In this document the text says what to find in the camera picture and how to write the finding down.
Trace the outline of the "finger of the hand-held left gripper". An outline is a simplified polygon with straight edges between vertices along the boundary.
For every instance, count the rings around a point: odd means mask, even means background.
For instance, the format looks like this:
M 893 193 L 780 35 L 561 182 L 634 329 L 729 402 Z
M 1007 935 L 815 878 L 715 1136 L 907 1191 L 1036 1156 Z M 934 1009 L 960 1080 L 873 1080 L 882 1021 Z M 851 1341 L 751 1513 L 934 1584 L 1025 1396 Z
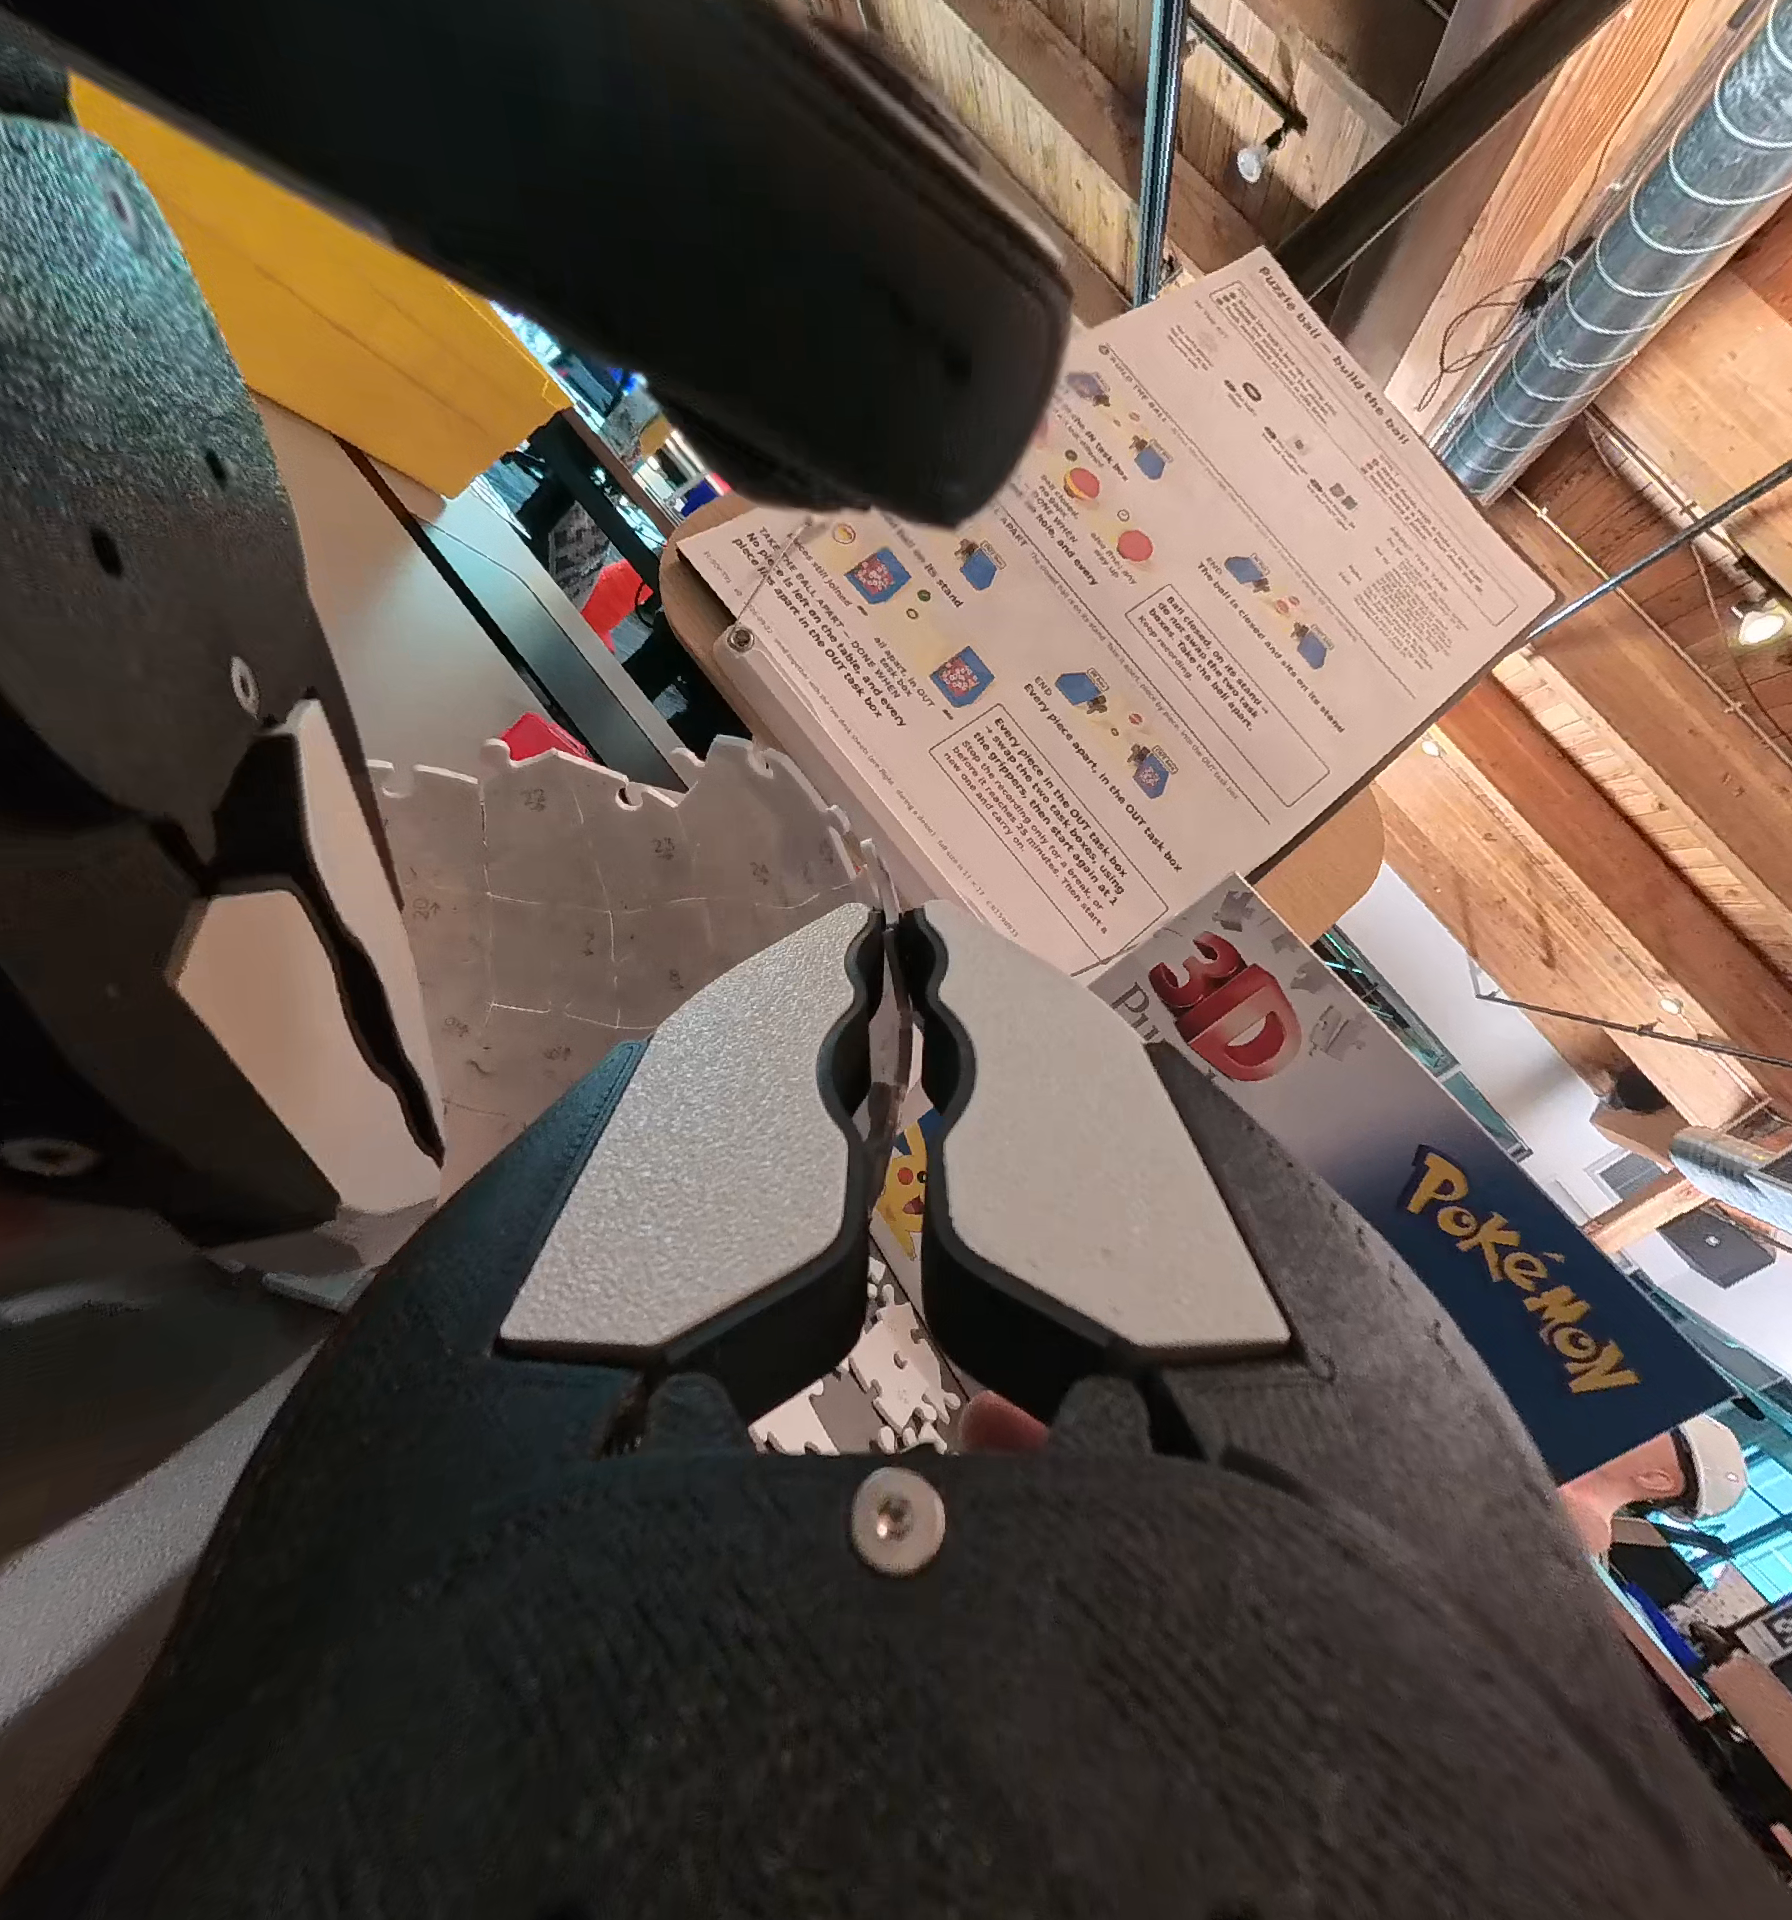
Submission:
M 321 1167 L 442 1167 L 439 1080 L 392 862 L 321 698 L 268 727 L 231 783 L 231 924 L 283 993 L 268 1094 Z
M 331 935 L 283 881 L 206 900 L 172 987 L 336 1188 L 339 1210 L 431 1210 L 439 1075 L 392 881 L 339 881 L 336 932 L 360 944 L 366 987 L 379 987 L 385 1069 L 366 1061 L 360 993 L 339 987 Z

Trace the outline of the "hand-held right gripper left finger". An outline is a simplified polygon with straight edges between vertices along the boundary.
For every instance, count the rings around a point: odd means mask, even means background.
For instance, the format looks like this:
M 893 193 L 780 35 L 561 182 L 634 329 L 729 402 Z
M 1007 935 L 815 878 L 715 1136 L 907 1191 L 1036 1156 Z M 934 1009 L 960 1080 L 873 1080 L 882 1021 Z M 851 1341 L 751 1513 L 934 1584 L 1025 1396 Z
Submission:
M 499 1345 L 591 1364 L 836 1364 L 862 1324 L 882 914 L 844 900 L 671 1011 Z

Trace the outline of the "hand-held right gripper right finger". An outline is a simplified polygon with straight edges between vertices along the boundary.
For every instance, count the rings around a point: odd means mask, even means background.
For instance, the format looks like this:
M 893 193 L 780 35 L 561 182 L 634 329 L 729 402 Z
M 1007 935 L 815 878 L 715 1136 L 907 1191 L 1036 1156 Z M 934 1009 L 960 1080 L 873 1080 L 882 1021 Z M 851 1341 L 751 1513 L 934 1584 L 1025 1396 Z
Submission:
M 920 1303 L 965 1373 L 1158 1373 L 1291 1348 L 1144 1044 L 955 906 L 904 914 Z

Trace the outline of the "partly built puzzle ball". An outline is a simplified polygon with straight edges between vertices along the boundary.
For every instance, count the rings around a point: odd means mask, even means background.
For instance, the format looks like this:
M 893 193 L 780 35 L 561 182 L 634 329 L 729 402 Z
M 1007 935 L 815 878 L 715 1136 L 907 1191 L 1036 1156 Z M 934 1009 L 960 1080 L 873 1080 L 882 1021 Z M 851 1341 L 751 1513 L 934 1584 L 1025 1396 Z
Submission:
M 499 741 L 471 773 L 366 764 L 434 1061 L 439 1195 L 263 1255 L 273 1289 L 349 1307 L 613 1045 L 836 906 L 881 906 L 873 847 L 785 755 L 715 735 L 676 765 L 687 790 L 653 790 Z

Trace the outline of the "pile of white puzzle pieces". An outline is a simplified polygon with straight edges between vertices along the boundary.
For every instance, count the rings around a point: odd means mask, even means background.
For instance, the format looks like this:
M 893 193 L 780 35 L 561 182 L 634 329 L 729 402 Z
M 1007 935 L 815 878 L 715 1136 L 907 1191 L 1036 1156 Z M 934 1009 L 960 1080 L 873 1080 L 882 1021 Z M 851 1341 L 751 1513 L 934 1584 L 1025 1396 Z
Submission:
M 969 1385 L 934 1348 L 904 1280 L 873 1255 L 848 1357 L 751 1424 L 761 1455 L 955 1455 Z

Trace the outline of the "blue puzzle box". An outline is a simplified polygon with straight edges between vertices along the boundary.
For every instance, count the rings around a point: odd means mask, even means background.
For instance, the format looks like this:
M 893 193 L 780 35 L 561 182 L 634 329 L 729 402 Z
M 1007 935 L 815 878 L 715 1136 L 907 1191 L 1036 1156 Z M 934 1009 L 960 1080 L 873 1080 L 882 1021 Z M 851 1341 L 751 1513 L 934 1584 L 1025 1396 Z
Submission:
M 1198 1450 L 1332 1445 L 1369 1483 L 1570 1485 L 1732 1400 L 1503 1139 L 1224 878 L 1089 987 L 1152 1049 L 1291 1324 L 1262 1360 L 972 1373 L 1038 1422 L 1154 1390 Z

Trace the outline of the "dark desk hatch panel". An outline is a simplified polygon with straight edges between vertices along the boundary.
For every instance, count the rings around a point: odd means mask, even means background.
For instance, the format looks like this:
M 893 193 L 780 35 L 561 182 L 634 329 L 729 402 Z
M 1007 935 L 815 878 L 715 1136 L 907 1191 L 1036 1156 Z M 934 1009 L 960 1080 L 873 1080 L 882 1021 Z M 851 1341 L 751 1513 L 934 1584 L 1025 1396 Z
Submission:
M 439 525 L 416 521 L 414 538 L 551 725 L 626 778 L 668 791 L 691 790 L 676 765 L 679 741 L 668 720 L 613 669 L 594 638 L 575 638 L 512 564 L 482 554 Z

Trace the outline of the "yellow plastic bin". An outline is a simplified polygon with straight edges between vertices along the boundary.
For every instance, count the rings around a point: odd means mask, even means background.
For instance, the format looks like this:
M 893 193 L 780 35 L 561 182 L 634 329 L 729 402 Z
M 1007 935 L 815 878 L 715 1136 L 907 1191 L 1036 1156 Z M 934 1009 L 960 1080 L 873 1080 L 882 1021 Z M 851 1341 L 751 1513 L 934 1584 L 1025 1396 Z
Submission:
M 86 77 L 67 103 L 160 204 L 248 394 L 434 495 L 568 404 L 491 302 Z

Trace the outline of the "laminated instruction sheet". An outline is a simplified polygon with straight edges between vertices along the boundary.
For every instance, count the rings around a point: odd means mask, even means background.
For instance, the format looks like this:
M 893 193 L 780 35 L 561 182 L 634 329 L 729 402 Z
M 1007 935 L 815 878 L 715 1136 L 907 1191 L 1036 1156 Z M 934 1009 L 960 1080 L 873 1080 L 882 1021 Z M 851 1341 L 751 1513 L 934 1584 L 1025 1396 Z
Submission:
M 1280 862 L 1554 602 L 1268 248 L 1074 331 L 965 525 L 751 509 L 679 561 L 901 906 L 1065 973 Z

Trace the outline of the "black wall speaker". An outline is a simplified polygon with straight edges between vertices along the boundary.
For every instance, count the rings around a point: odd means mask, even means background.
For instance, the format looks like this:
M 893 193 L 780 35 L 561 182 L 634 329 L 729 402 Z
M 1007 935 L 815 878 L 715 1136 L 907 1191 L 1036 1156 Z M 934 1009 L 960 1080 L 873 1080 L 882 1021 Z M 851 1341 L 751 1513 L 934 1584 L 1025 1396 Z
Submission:
M 1658 1227 L 1677 1257 L 1711 1289 L 1729 1290 L 1773 1266 L 1769 1239 L 1752 1234 L 1718 1206 L 1696 1206 Z

